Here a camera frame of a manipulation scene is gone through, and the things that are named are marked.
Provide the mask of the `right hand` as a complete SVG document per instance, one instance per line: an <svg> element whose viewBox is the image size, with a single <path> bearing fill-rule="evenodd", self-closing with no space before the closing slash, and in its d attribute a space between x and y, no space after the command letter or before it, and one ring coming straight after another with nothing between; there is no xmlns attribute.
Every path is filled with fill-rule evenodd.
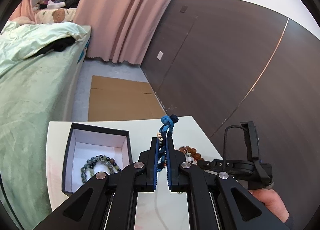
<svg viewBox="0 0 320 230"><path fill-rule="evenodd" d="M249 192L266 208L268 208L278 219L286 222L289 218L289 212L285 207L281 197L273 189L249 190Z"/></svg>

